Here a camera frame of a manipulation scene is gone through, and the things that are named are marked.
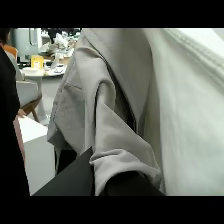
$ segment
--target person's hair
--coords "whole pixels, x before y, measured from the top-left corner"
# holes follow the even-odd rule
[[[6,44],[10,28],[0,28],[0,43]]]

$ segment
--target chair backrest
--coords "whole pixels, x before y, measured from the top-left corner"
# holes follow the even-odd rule
[[[15,47],[9,46],[9,45],[5,45],[4,50],[11,53],[15,59],[17,60],[17,55],[18,55],[18,50]]]

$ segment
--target chair leg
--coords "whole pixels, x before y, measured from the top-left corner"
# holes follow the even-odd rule
[[[35,120],[36,122],[40,123],[40,122],[39,122],[39,119],[38,119],[38,117],[37,117],[37,113],[36,113],[34,107],[32,107],[31,112],[32,112],[32,114],[33,114],[34,120]]]

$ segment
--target black shirt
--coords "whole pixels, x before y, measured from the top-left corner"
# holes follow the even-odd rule
[[[0,47],[1,192],[4,196],[29,196],[28,181],[13,121],[20,108],[15,69]]]

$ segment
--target wooden chair leg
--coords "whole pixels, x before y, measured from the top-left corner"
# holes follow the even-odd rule
[[[31,112],[32,112],[32,114],[33,114],[34,120],[35,120],[36,122],[40,123],[40,122],[39,122],[39,119],[38,119],[38,117],[37,117],[37,113],[36,113],[34,107],[32,107]]]

